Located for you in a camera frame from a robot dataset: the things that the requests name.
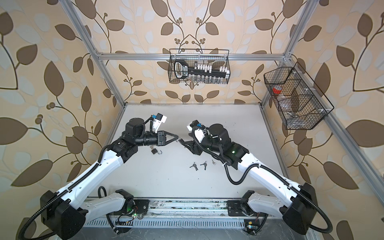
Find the black padlock key bunch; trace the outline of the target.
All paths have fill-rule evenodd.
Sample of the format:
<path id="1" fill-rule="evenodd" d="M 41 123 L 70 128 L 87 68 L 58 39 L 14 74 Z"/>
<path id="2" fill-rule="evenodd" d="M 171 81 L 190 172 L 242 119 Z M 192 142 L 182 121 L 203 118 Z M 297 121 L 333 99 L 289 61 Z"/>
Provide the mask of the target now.
<path id="1" fill-rule="evenodd" d="M 194 168 L 196 171 L 199 170 L 196 163 L 193 163 L 193 165 L 190 168 Z"/>

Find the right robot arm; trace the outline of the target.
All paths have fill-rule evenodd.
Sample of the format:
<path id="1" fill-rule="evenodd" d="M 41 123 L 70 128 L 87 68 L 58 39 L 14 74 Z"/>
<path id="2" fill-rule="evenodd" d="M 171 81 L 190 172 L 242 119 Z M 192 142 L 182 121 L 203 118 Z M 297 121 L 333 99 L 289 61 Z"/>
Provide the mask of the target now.
<path id="1" fill-rule="evenodd" d="M 273 194 L 263 196 L 247 191 L 241 199 L 241 209 L 245 215 L 261 212 L 279 217 L 301 235 L 305 235 L 309 229 L 322 234 L 333 231 L 330 218 L 318 206 L 312 185 L 300 185 L 269 168 L 244 146 L 233 142 L 221 124 L 207 128 L 193 121 L 187 128 L 192 140 L 181 141 L 181 144 L 194 155 L 206 153 L 220 161 L 231 184 L 238 186 L 250 176 Z"/>

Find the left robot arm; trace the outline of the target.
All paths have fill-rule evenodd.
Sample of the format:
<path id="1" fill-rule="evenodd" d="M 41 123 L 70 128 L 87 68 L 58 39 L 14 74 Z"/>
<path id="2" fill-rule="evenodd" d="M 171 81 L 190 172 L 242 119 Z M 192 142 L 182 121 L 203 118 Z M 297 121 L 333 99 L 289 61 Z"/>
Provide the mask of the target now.
<path id="1" fill-rule="evenodd" d="M 133 118 L 126 123 L 122 135 L 111 144 L 102 148 L 98 159 L 80 176 L 70 181 L 55 193 L 47 191 L 41 197 L 41 208 L 34 213 L 19 230 L 18 239 L 27 239 L 28 227 L 37 217 L 51 232 L 40 236 L 41 240 L 57 235 L 62 240 L 75 236 L 86 222 L 101 215 L 119 211 L 127 201 L 127 192 L 98 199 L 94 208 L 84 205 L 89 194 L 114 170 L 126 163 L 141 146 L 166 146 L 176 140 L 178 135 L 159 131 L 158 128 L 166 121 L 166 117 L 157 114 L 146 121 Z"/>

